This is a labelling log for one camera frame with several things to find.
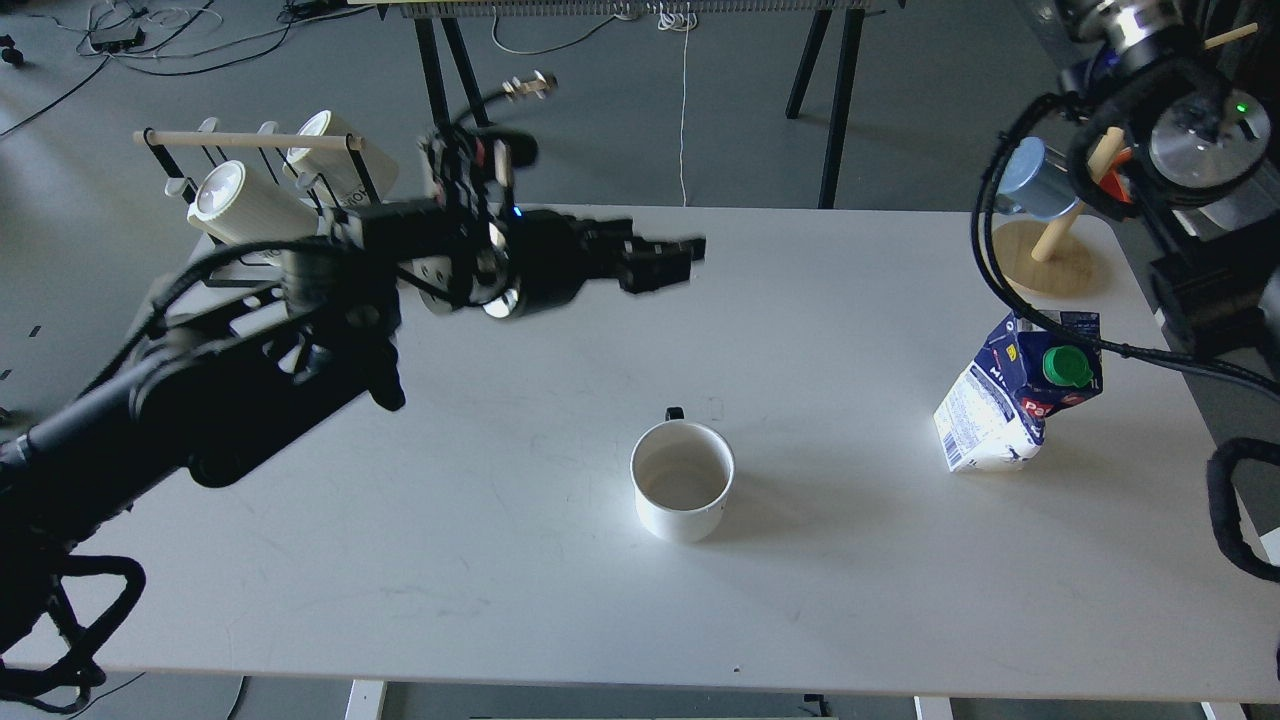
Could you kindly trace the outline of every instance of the gray floor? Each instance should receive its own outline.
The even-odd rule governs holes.
[[[197,6],[195,0],[177,5]],[[837,208],[968,210],[996,132],[1037,94],[1051,90],[1056,63],[1079,51],[1060,40],[1043,4],[1023,0],[911,3],[870,18],[858,67]],[[191,51],[274,27],[276,3],[221,0],[225,17],[202,19],[169,46]],[[84,3],[33,1],[24,12],[84,22]],[[590,18],[509,19],[503,40],[541,47],[573,37]],[[782,117],[809,18],[801,13],[704,15],[687,37],[685,181],[690,205],[809,208],[831,106],[837,28],[823,49],[801,119]],[[553,70],[562,91],[545,102],[499,106],[495,119],[532,132],[539,167],[520,177],[520,199],[536,202],[678,205],[681,68],[685,37],[659,33],[652,18],[614,22],[586,42],[539,56],[507,55],[485,20],[465,20],[483,87],[530,68]],[[73,55],[76,35],[47,19],[0,15],[27,54],[22,70],[0,65],[0,127],[8,127],[83,78],[97,60]],[[157,31],[154,37],[163,37]],[[238,46],[201,60],[154,67],[180,70],[265,49]],[[451,83],[454,101],[461,97]],[[19,423],[65,402],[118,342],[151,279],[177,268],[193,233],[180,206],[160,193],[163,174],[128,142],[143,127],[195,128],[218,115],[223,129],[285,128],[320,108],[352,120],[403,158],[393,195],[421,190],[413,138],[428,105],[411,23],[372,13],[291,32],[269,58],[187,78],[151,78],[115,63],[72,100],[0,141],[0,406]],[[179,154],[192,174],[207,167]],[[1121,228],[1135,266],[1149,243]],[[780,252],[786,252],[780,238]],[[32,337],[32,329],[41,331]],[[1266,407],[1230,389],[1192,383],[1219,437],[1258,433]],[[1265,437],[1276,438],[1272,423]],[[1242,489],[1260,529],[1280,527],[1280,505],[1257,478]],[[108,688],[131,674],[113,674]],[[237,678],[147,675],[105,698],[86,719],[225,716]],[[241,717],[339,717],[340,680],[255,678]],[[387,717],[470,716],[805,716],[799,696],[708,694],[641,689],[548,689],[394,685]],[[833,698],[841,717],[911,717],[906,698]],[[1188,705],[956,701],[957,717],[1192,717]],[[4,707],[5,717],[26,717]]]

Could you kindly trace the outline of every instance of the green cap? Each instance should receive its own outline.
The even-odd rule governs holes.
[[[1050,347],[1041,365],[1044,378],[1056,386],[1084,387],[1093,379],[1089,359],[1074,345]]]

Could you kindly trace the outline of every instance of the white mug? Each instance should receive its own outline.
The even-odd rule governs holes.
[[[314,209],[239,160],[228,160],[205,176],[187,209],[187,222],[233,245],[298,240],[319,228]]]
[[[663,539],[696,542],[724,516],[733,487],[733,451],[716,430],[685,420],[680,407],[631,451],[640,523]]]
[[[307,122],[302,123],[298,135],[332,135],[342,137],[360,133],[351,127],[351,123],[338,117],[333,110],[320,110],[315,115],[311,115]],[[383,152],[381,149],[370,142],[369,138],[365,138],[365,149],[360,151],[360,156],[365,160],[365,168],[369,170],[369,178],[374,182],[374,190],[378,192],[378,196],[385,197],[387,192],[396,184],[396,178],[399,177],[399,165],[396,164],[396,160],[392,160],[390,155]],[[369,205],[369,192],[365,190],[365,183],[360,182],[360,173],[356,172],[356,164],[352,161],[349,152],[291,147],[285,151],[284,158],[287,160],[283,167],[285,177],[297,179],[302,173],[324,176],[324,179],[317,181],[312,190],[316,191],[316,195],[326,205],[338,205],[342,208]],[[333,193],[329,192],[330,187],[333,188]]]

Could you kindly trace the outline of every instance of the milk carton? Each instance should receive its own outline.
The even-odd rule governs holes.
[[[1044,314],[1082,334],[1098,336],[1097,313]],[[1010,314],[933,413],[947,469],[1020,469],[1044,443],[1046,418],[1100,392],[1102,364],[1096,350],[1062,342]]]

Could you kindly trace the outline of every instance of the power strip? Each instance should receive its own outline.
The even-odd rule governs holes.
[[[129,47],[142,45],[146,37],[147,36],[142,32],[141,27],[133,23],[125,23],[120,27],[95,29],[88,33],[88,46],[92,47],[95,53],[120,53],[123,50],[128,50]]]

